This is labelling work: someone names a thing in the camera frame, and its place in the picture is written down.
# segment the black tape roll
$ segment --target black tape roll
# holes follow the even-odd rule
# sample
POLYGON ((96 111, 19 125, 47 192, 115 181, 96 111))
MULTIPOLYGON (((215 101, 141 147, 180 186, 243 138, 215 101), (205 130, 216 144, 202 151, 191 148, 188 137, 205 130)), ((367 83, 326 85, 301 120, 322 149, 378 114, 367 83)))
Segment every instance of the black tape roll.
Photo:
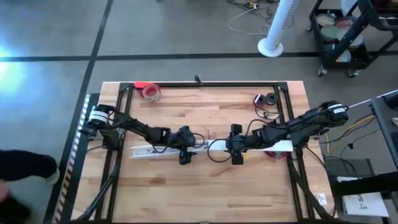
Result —
POLYGON ((278 102, 278 97, 275 95, 275 93, 268 93, 266 96, 266 104, 268 105, 274 105, 278 102))

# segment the yellow cable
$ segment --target yellow cable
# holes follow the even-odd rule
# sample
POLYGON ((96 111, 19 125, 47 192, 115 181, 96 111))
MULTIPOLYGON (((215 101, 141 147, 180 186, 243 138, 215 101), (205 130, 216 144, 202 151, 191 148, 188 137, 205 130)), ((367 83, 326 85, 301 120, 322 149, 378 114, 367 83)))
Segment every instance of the yellow cable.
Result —
POLYGON ((325 133, 326 137, 326 152, 329 154, 329 136, 328 133, 325 133))
MULTIPOLYGON (((343 133, 339 138, 342 138, 342 137, 343 137, 346 133, 348 133, 352 128, 355 128, 355 127, 357 127, 358 125, 360 125, 360 124, 362 124, 362 123, 364 123, 364 122, 366 122, 366 121, 368 121, 368 120, 370 120, 370 119, 372 119, 372 118, 374 118, 374 115, 367 116, 367 117, 365 117, 365 118, 359 120, 357 123, 354 123, 353 125, 351 125, 350 127, 348 127, 348 128, 344 131, 344 133, 343 133)), ((338 146, 340 146, 340 143, 338 143, 337 145, 335 145, 335 146, 333 147, 333 149, 331 150, 331 152, 329 152, 329 154, 335 152, 336 149, 338 148, 338 146)))

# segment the white cable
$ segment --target white cable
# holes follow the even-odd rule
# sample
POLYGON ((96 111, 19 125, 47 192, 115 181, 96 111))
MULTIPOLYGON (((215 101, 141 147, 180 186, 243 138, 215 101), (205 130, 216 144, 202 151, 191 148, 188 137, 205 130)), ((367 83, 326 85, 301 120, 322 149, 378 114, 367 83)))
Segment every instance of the white cable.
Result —
POLYGON ((259 32, 258 32, 258 33, 244 32, 244 31, 241 31, 241 30, 236 30, 236 29, 234 29, 234 28, 231 27, 231 22, 232 22, 232 21, 234 21, 235 19, 237 19, 237 18, 239 18, 239 17, 241 17, 241 16, 245 15, 246 13, 251 12, 251 11, 253 11, 253 10, 256 10, 256 9, 247 10, 246 12, 244 12, 244 13, 242 13, 242 14, 240 14, 240 15, 237 15, 237 16, 235 16, 234 18, 230 19, 230 20, 228 21, 228 23, 227 23, 227 24, 228 24, 228 27, 229 27, 231 30, 235 31, 235 32, 240 32, 241 34, 247 34, 247 35, 268 35, 268 33, 263 33, 263 32, 261 31, 261 27, 267 27, 267 31, 269 31, 269 25, 261 25, 261 26, 259 26, 259 32))

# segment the black pants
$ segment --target black pants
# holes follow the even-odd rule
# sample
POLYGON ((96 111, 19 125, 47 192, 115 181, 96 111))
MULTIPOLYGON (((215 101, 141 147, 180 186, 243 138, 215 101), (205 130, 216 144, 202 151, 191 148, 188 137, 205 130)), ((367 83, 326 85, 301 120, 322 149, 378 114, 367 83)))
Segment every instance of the black pants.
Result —
MULTIPOLYGON (((6 182, 30 176, 50 177, 57 170, 57 163, 51 156, 20 150, 0 150, 0 180, 6 182)), ((0 223, 23 223, 30 215, 30 209, 11 195, 0 202, 0 223)))

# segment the white power strip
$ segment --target white power strip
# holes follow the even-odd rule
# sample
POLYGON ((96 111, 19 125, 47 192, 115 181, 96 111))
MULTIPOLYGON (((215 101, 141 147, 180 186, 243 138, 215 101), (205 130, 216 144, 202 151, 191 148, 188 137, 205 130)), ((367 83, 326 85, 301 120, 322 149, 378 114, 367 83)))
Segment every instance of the white power strip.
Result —
MULTIPOLYGON (((214 140, 206 140, 204 145, 199 148, 189 147, 189 152, 206 152, 207 146, 211 144, 214 140)), ((163 151, 164 147, 156 146, 158 151, 163 151)), ((148 159, 148 158, 161 158, 169 155, 178 155, 180 151, 178 149, 168 148, 163 153, 154 152, 154 148, 152 146, 136 146, 130 147, 132 149, 131 159, 148 159)), ((217 141, 213 145, 211 145, 211 151, 226 151, 225 141, 217 141)), ((257 151, 270 151, 270 152, 292 152, 293 144, 290 140, 282 140, 276 143, 274 146, 266 148, 266 149, 253 149, 257 151)))

